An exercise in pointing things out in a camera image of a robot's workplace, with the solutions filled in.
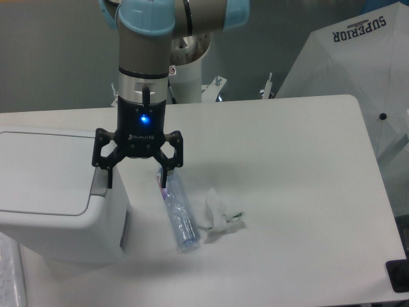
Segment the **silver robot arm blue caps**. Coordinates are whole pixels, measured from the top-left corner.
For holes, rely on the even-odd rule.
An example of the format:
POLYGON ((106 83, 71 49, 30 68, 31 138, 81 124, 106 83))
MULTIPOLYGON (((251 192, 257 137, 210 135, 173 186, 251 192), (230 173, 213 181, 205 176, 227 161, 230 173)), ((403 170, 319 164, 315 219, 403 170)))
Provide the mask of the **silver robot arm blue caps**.
POLYGON ((95 132, 92 165, 113 171, 124 158, 154 157, 167 174, 183 166, 183 137, 164 133, 171 43, 244 25, 249 1, 100 1, 103 14, 119 34, 117 127, 95 132))

